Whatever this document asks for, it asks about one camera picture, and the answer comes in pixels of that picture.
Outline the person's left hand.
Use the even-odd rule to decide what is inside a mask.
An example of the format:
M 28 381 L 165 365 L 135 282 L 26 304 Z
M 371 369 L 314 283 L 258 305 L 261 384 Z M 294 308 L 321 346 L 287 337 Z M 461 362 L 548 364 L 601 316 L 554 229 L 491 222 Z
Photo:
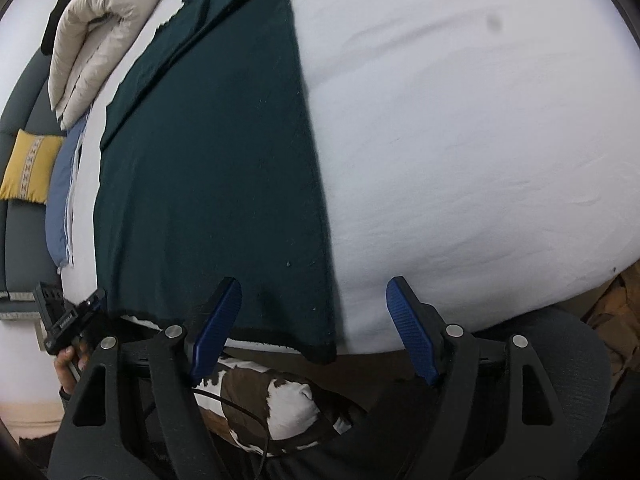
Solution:
M 53 365 L 58 382 L 66 396 L 74 393 L 78 377 L 87 367 L 90 356 L 91 350 L 87 341 L 83 339 L 58 352 Z

